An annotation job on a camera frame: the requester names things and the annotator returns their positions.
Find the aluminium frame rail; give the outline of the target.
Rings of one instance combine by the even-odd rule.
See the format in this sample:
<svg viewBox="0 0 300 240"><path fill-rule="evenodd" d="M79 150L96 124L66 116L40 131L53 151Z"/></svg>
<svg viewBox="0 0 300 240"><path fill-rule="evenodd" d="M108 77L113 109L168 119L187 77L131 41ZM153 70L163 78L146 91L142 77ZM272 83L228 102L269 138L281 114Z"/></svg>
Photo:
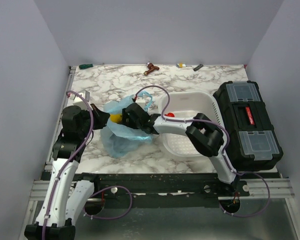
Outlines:
<svg viewBox="0 0 300 240"><path fill-rule="evenodd" d="M240 199L267 199L268 189L261 179L246 179L240 191ZM290 199L295 193L288 178L268 178L266 183L271 199ZM30 191L30 201L44 201L48 190L49 181L35 180Z"/></svg>
<svg viewBox="0 0 300 240"><path fill-rule="evenodd" d="M66 82L65 91L62 94L61 106L60 106L56 126L55 126L55 129L54 129L54 132L53 132L53 137L52 137L52 140L51 140L49 151L48 151L48 154L47 154L47 158L45 160L45 165L49 165L51 160L52 160L53 146L54 146L54 144L55 144L55 142L58 138L58 135L60 134L61 127L62 127L62 124L61 124L62 111L67 106L67 103L68 103L67 91L69 91L72 87L72 83L73 83L73 80L74 80L74 77L75 77L76 70L77 70L76 66L70 66L69 67L69 75L68 75L68 79L67 79L67 82Z"/></svg>

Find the red fake strawberry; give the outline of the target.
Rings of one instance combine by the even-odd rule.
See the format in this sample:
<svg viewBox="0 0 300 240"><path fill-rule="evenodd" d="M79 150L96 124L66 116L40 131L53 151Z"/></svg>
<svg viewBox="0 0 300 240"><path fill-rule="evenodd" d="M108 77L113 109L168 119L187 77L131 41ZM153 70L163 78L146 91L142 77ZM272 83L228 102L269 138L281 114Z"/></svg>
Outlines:
<svg viewBox="0 0 300 240"><path fill-rule="evenodd" d="M165 114L166 117L174 118L175 115L172 112L168 112Z"/></svg>

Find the aluminium frame rail left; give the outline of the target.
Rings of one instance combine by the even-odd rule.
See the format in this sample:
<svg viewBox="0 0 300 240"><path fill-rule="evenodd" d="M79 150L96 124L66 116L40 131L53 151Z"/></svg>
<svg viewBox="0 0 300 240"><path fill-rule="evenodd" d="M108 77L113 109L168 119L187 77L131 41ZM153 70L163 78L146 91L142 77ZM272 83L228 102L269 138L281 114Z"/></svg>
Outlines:
<svg viewBox="0 0 300 240"><path fill-rule="evenodd" d="M60 134L61 127L62 127L62 124L61 124L62 111L67 106L67 103L68 103L67 91L69 91L72 87L72 83L73 83L73 80L74 80L74 77L75 77L76 70L77 70L76 66L70 66L69 67L69 75L68 75L68 79L67 79L67 82L66 82L65 91L62 94L61 106L60 106L56 126L55 126L55 129L54 129L54 132L53 132L53 137L52 137L52 140L51 140L49 151L48 151L48 154L47 154L47 158L45 160L45 165L49 165L51 160L52 160L53 146L54 146L54 144L55 144L55 142L58 138L58 135Z"/></svg>

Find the yellow fake banana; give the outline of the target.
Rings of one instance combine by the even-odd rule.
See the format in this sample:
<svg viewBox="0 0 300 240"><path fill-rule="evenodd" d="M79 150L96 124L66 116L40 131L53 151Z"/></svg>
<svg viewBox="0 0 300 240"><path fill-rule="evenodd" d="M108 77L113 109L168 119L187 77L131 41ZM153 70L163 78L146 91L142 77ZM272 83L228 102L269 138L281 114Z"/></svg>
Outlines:
<svg viewBox="0 0 300 240"><path fill-rule="evenodd" d="M116 124L120 124L122 122L122 114L111 114L110 115L110 120L113 122L113 123L116 123Z"/></svg>

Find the white plastic basket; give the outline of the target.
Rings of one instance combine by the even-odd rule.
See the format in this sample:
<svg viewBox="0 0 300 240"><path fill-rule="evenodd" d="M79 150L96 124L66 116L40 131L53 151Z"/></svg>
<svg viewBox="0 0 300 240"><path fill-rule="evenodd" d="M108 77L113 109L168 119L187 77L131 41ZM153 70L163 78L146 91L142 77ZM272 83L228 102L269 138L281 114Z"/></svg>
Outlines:
<svg viewBox="0 0 300 240"><path fill-rule="evenodd" d="M201 90L164 93L156 131L167 152L178 158L215 157L227 142L217 100Z"/></svg>

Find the black plastic toolbox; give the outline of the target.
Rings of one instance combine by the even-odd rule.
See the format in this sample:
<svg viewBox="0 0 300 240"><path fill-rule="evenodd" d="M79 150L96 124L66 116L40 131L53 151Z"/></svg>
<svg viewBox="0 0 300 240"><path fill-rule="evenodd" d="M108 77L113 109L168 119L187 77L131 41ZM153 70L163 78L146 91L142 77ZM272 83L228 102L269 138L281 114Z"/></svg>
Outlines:
<svg viewBox="0 0 300 240"><path fill-rule="evenodd" d="M267 171L284 155L254 81L228 81L213 94L229 134L227 156L238 171Z"/></svg>

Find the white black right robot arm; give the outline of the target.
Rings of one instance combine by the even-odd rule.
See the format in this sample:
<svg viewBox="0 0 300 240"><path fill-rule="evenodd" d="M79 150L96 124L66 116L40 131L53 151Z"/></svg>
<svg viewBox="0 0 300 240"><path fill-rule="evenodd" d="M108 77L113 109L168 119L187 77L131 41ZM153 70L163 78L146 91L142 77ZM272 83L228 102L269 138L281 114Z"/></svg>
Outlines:
<svg viewBox="0 0 300 240"><path fill-rule="evenodd" d="M163 114L148 114L137 103L122 110L123 125L147 134L174 134L188 137L201 155L209 158L220 183L220 191L231 196L238 190L239 173L226 156L230 137L226 129L212 122L203 113L193 118L168 117Z"/></svg>

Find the yellow hex key set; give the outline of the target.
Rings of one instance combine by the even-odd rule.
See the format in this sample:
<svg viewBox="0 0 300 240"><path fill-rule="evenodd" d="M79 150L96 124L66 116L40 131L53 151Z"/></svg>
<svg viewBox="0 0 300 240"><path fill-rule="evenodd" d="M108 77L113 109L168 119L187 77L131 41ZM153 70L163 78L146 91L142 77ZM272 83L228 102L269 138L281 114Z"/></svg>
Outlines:
<svg viewBox="0 0 300 240"><path fill-rule="evenodd" d="M188 65L188 64L185 64L185 63L177 63L176 64L176 67L177 68L189 68L190 67L190 65Z"/></svg>

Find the light blue plastic bag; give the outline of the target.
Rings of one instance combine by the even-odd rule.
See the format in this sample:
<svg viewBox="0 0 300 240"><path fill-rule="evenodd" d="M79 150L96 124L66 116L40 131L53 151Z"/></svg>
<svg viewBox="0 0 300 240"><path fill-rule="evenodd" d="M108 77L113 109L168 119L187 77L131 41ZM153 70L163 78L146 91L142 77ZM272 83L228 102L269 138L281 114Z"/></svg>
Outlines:
<svg viewBox="0 0 300 240"><path fill-rule="evenodd" d="M109 114L121 114L122 110L133 103L134 95L128 95L120 101L109 101L103 111ZM153 136L140 129L108 120L106 127L100 130L100 139L107 153L113 158L120 158L135 151L142 144L151 144Z"/></svg>

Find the green handled screwdriver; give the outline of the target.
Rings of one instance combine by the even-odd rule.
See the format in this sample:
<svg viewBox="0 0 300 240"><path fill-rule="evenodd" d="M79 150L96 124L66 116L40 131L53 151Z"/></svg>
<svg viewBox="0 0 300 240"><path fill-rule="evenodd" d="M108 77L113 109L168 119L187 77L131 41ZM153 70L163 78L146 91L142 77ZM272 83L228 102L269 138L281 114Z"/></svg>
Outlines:
<svg viewBox="0 0 300 240"><path fill-rule="evenodd" d="M93 68L95 66L103 66L103 65L104 65L104 63L101 63L101 64L89 63L89 64L80 64L78 67L80 70L86 70L86 69Z"/></svg>

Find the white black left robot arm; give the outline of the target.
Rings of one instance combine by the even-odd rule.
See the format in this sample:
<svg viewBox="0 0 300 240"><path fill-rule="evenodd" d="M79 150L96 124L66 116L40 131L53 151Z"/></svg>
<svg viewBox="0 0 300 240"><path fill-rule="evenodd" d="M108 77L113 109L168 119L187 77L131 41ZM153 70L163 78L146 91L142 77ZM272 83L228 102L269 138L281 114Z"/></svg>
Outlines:
<svg viewBox="0 0 300 240"><path fill-rule="evenodd" d="M52 148L52 170L45 199L34 223L24 230L28 240L75 238L79 214L88 197L100 194L101 185L94 173L79 177L73 195L69 195L71 185L90 135L103 129L109 118L109 113L93 103L87 109L72 105L62 110L62 129Z"/></svg>

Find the small dark metal tool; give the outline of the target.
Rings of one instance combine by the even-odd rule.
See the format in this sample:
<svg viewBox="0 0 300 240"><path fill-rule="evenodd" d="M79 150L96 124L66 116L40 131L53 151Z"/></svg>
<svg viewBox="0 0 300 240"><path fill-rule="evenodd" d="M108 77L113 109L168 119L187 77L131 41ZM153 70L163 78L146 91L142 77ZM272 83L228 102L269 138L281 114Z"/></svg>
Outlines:
<svg viewBox="0 0 300 240"><path fill-rule="evenodd" d="M203 64L199 64L199 65L197 65L196 67L193 68L193 71L196 72L199 69L201 69L203 66L204 66Z"/></svg>

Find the brown brass tap fitting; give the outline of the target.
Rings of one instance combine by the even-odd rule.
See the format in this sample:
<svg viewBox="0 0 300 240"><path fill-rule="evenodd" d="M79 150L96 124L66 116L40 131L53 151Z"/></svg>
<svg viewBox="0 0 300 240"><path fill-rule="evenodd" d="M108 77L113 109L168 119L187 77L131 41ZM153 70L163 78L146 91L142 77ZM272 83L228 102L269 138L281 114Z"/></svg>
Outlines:
<svg viewBox="0 0 300 240"><path fill-rule="evenodd" d="M158 66L155 66L153 63L151 62L147 62L145 64L145 66L148 68L148 70L146 70L143 74L145 76L149 75L150 73L154 72L154 71L158 71L160 68Z"/></svg>

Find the aluminium frame rail front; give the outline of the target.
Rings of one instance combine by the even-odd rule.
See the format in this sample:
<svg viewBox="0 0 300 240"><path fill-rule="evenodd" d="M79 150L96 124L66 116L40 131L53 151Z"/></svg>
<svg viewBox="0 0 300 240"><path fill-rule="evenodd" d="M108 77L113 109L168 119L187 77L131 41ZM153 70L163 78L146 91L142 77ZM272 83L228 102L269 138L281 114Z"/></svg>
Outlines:
<svg viewBox="0 0 300 240"><path fill-rule="evenodd" d="M267 199L268 189L261 179L246 179L240 191L240 199ZM271 199L290 199L295 193L288 178L268 178L266 183ZM30 191L30 201L44 201L48 190L49 181L35 180Z"/></svg>

